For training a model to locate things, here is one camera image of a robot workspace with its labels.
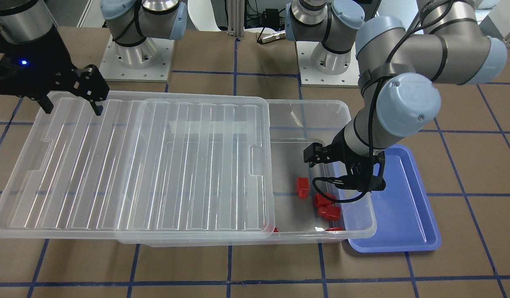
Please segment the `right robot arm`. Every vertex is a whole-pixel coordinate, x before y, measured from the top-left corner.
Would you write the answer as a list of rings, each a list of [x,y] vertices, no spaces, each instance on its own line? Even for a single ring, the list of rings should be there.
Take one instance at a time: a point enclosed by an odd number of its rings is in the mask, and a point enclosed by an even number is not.
[[[149,40],[183,38],[187,5],[181,0],[102,0],[102,17],[124,53]],[[108,84],[96,65],[78,68],[42,0],[0,0],[0,95],[27,97],[51,113],[52,91],[85,99],[96,115]]]

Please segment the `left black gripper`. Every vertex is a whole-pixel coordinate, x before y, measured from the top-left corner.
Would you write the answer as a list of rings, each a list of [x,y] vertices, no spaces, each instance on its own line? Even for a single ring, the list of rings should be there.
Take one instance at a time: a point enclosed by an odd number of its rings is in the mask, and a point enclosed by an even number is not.
[[[309,167],[340,161],[345,165],[346,175],[335,178],[333,183],[339,189],[357,191],[382,191],[386,187],[383,173],[385,153],[362,156],[354,153],[344,140],[344,133],[339,132],[329,147],[321,143],[312,143],[303,150],[303,161]]]

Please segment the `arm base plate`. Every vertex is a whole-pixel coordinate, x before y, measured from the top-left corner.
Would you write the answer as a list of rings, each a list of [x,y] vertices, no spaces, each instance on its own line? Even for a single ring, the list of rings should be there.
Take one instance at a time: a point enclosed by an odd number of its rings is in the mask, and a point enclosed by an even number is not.
[[[296,50],[302,86],[358,87],[355,46],[339,55],[327,51],[320,42],[297,41]]]
[[[175,41],[147,38],[134,47],[123,47],[109,38],[100,64],[108,82],[167,83]]]

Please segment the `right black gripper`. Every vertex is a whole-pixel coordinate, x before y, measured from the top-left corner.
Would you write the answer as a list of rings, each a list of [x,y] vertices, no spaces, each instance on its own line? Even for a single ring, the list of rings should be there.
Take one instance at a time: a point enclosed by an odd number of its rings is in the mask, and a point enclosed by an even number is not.
[[[100,116],[100,102],[110,91],[96,65],[77,69],[72,63],[57,28],[35,40],[12,44],[0,32],[0,94],[34,98],[46,114],[54,104],[47,96],[50,91],[69,91],[85,99]]]

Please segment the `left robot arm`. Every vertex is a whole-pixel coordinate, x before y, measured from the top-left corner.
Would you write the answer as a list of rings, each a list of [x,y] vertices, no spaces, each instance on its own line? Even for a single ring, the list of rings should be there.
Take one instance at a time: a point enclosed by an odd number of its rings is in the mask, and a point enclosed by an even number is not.
[[[508,58],[505,43],[486,36],[472,0],[419,0],[420,26],[383,15],[366,20],[352,0],[294,0],[286,7],[287,40],[319,42],[328,54],[346,57],[355,47],[359,90],[355,118],[323,146],[304,150],[310,167],[342,162],[339,178],[314,178],[340,189],[382,191],[385,149],[419,132],[439,112],[434,83],[469,85],[493,81]]]

